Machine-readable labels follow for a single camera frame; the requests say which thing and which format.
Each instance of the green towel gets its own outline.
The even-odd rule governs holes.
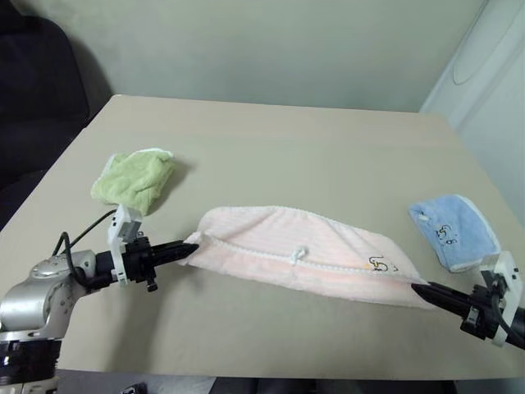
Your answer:
[[[175,168],[173,154],[145,149],[110,157],[91,188],[91,197],[105,204],[123,204],[147,215]]]

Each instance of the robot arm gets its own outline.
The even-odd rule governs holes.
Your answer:
[[[518,306],[523,284],[512,255],[486,256],[481,271],[486,286],[474,286],[470,295],[433,282],[412,288],[424,300],[460,316],[463,331],[491,338],[497,346],[508,342],[525,350],[525,309]]]
[[[138,212],[120,206],[108,231],[110,250],[99,254],[71,253],[66,234],[66,253],[36,264],[9,290],[0,304],[0,394],[54,393],[61,339],[79,298],[114,282],[147,282],[155,291],[155,267],[199,247],[182,241],[151,246],[139,232],[141,221]]]

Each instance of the black cable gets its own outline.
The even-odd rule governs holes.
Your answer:
[[[73,277],[73,279],[75,279],[75,281],[79,285],[89,289],[88,281],[85,279],[85,277],[83,277],[79,273],[79,270],[81,270],[82,268],[75,267],[73,265],[73,258],[71,257],[71,244],[69,242],[69,236],[67,235],[67,232],[65,231],[60,235],[60,238],[58,239],[58,243],[57,243],[57,246],[55,247],[55,250],[60,249],[62,242],[64,242],[64,252],[62,252],[61,254],[64,254],[64,253],[66,254],[67,267],[71,271],[71,276]]]
[[[110,216],[110,215],[113,215],[115,212],[116,212],[116,209],[112,209],[111,211],[106,212],[103,216],[101,216],[99,219],[97,219],[97,221],[94,222],[91,226],[89,226],[89,227],[86,228],[84,231],[82,231],[82,232],[80,233],[80,235],[77,236],[77,237],[71,242],[71,248],[72,248],[73,246],[75,246],[75,245],[77,244],[78,241],[80,241],[82,238],[84,238],[84,236],[85,236],[88,232],[90,232],[90,231],[93,230],[96,226],[98,226],[102,220],[104,220],[105,218],[107,218],[107,217]]]
[[[67,234],[67,232],[63,232],[61,235],[60,235],[60,238],[58,239],[58,242],[57,242],[57,245],[55,246],[55,249],[53,250],[52,252],[52,256],[56,256],[57,253],[58,253],[58,250],[60,249],[60,247],[62,246],[62,242],[64,243],[64,250],[61,252],[61,254],[66,254],[66,261],[67,261],[67,267],[69,268],[69,270],[71,271],[71,276],[73,277],[73,279],[75,279],[75,281],[77,281],[81,286],[84,286],[86,287],[87,289],[90,288],[89,284],[88,284],[88,281],[85,279],[85,277],[83,277],[79,271],[82,269],[82,268],[79,268],[79,267],[75,267],[73,265],[73,258],[71,257],[71,248],[78,242],[80,241],[82,238],[84,238],[84,236],[90,232],[91,230],[93,230],[98,224],[100,224],[100,222],[102,220],[104,220],[105,218],[107,218],[108,216],[110,215],[113,215],[114,213],[116,212],[116,209],[112,209],[111,211],[109,212],[106,212],[103,216],[101,216],[99,219],[97,219],[93,224],[91,224],[88,228],[86,228],[84,231],[82,231],[80,233],[79,236],[77,236],[71,243],[69,242],[69,235]]]
[[[500,309],[500,296],[498,294],[492,295],[492,310],[494,311],[495,316],[498,319],[498,323],[500,324],[501,328],[504,329],[504,331],[507,333],[507,335],[512,338],[512,340],[516,343],[517,346],[522,347],[525,349],[525,339],[521,338],[509,325],[505,320],[503,319],[503,315],[501,314]]]

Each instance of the towel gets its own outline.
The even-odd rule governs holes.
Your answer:
[[[431,309],[410,259],[381,234],[286,207],[222,207],[185,242],[182,264],[346,300]]]
[[[419,231],[428,239],[443,267],[459,273],[476,267],[500,242],[477,206],[461,195],[443,195],[409,208]]]
[[[166,150],[116,153],[94,182],[91,196],[105,204],[123,204],[137,209],[145,216],[174,168],[173,153]]]

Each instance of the gray wall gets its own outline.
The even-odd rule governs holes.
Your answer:
[[[109,94],[417,111],[482,0],[14,0]]]
[[[422,111],[449,119],[525,226],[523,32],[524,0],[488,2]]]

